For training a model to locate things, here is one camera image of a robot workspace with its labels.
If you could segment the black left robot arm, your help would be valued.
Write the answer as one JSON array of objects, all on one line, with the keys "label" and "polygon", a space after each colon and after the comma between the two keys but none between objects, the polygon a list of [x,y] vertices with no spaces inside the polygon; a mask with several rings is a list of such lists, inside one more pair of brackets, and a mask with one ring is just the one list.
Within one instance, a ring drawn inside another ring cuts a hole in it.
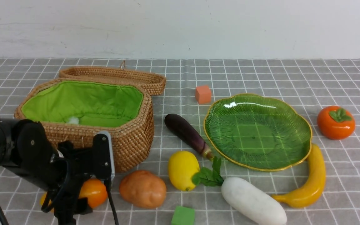
[{"label": "black left robot arm", "polygon": [[81,171],[72,146],[66,141],[55,147],[41,122],[0,118],[0,167],[46,191],[41,211],[53,211],[59,225],[75,225],[74,215],[93,212],[80,197],[90,175]]}]

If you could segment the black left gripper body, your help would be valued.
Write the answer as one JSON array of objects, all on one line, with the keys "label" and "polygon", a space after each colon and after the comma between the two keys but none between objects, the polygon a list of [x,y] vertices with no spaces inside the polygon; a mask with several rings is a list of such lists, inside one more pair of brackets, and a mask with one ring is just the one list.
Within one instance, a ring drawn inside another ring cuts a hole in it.
[{"label": "black left gripper body", "polygon": [[77,201],[83,183],[89,180],[94,172],[91,145],[74,148],[70,141],[65,141],[59,143],[57,149],[63,156],[54,155],[52,166],[58,169],[58,175],[55,179],[56,184],[50,190],[57,190],[69,184],[72,185],[72,189],[64,192],[64,188],[61,188],[58,191],[57,196],[52,200],[53,212],[57,201]]}]

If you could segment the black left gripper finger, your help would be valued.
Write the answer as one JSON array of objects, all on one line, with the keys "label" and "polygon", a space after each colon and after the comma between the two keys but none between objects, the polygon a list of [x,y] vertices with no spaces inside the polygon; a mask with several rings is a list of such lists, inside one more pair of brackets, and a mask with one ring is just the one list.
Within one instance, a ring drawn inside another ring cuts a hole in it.
[{"label": "black left gripper finger", "polygon": [[88,203],[88,198],[79,198],[76,202],[75,214],[86,215],[93,212],[92,207]]},{"label": "black left gripper finger", "polygon": [[58,220],[59,225],[76,225],[74,219],[74,211],[76,201],[74,200],[60,200],[57,201],[54,207],[54,216]]}]

